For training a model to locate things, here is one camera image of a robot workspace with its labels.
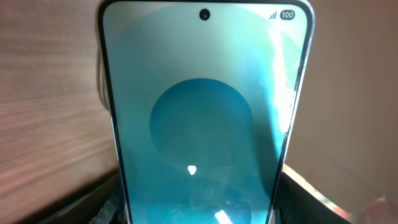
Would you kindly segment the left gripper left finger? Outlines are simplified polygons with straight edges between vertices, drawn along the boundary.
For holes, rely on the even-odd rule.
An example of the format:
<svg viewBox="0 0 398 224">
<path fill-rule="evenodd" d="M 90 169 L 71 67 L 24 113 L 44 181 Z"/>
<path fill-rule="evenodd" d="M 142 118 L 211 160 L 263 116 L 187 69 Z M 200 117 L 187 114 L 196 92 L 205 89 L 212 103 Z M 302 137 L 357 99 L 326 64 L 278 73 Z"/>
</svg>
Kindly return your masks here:
<svg viewBox="0 0 398 224">
<path fill-rule="evenodd" d="M 119 186 L 120 175 L 113 171 L 98 182 L 29 215 L 20 223 L 88 223 L 111 198 L 113 190 Z"/>
</svg>

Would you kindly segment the blue Galaxy smartphone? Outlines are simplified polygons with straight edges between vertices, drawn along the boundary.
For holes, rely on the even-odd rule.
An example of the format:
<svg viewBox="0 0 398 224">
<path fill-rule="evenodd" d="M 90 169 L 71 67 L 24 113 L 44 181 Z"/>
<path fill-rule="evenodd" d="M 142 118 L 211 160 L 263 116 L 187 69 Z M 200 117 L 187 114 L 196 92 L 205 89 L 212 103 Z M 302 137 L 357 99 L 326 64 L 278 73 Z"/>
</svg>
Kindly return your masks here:
<svg viewBox="0 0 398 224">
<path fill-rule="evenodd" d="M 129 223 L 269 223 L 315 28 L 308 1 L 102 1 Z"/>
</svg>

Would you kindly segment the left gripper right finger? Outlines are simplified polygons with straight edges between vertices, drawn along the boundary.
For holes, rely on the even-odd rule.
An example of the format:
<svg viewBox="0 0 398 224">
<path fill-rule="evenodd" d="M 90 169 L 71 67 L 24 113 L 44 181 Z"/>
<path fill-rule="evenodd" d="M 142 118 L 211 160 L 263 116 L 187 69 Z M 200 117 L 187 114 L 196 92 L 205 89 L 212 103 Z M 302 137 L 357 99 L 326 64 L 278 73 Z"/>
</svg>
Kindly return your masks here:
<svg viewBox="0 0 398 224">
<path fill-rule="evenodd" d="M 351 215 L 285 165 L 277 186 L 274 223 L 350 224 Z"/>
</svg>

